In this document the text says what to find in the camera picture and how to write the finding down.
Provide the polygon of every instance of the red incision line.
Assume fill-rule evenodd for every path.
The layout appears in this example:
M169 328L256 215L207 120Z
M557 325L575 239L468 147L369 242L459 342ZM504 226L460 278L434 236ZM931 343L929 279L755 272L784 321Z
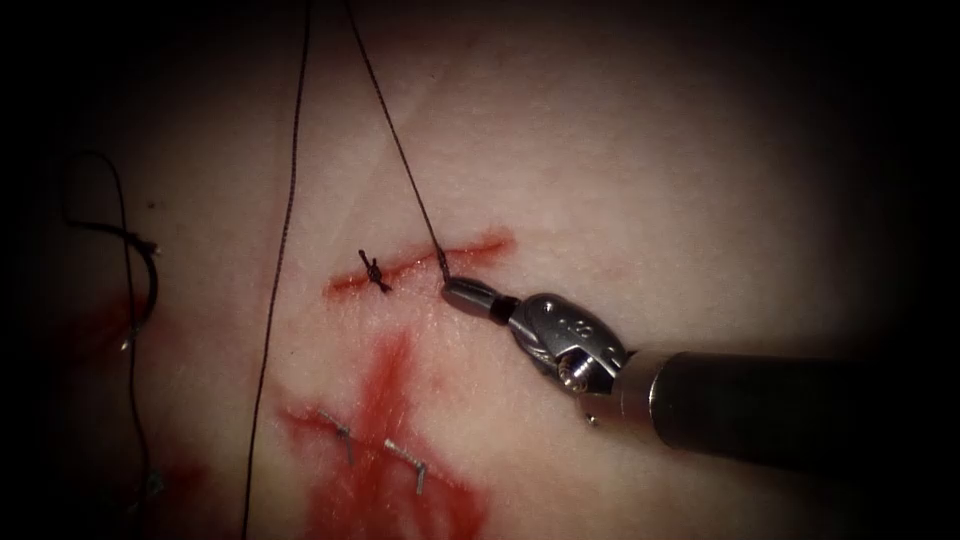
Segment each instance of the red incision line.
M504 255L512 252L516 245L517 241L512 232L506 229L497 229L481 234L477 241L466 246L446 249L444 253L447 255L450 270L456 274L493 266ZM424 246L418 248L417 254L413 257L378 266L383 274L383 282L393 286L402 283L404 278L418 270L432 270L436 260L436 251L432 247ZM323 288L323 296L330 299L340 298L344 293L357 291L369 283L370 280L367 277L366 270L358 269L356 272L334 276Z
M375 368L363 381L357 410L336 421L350 429L354 463L337 426L320 414L323 405L281 409L287 437L307 469L324 480L310 486L305 538L399 538L414 527L420 538L476 538L487 518L481 491L457 478L427 443L409 429L410 400L404 389L415 371L409 331L373 347ZM390 439L427 464L423 494L416 494L414 466L384 447ZM335 441L342 452L318 457L311 440Z
M134 294L134 311L143 313L147 304L145 294ZM59 331L57 341L63 350L58 358L72 363L84 363L94 358L120 354L120 345L130 334L130 299L119 293L92 313L67 322Z

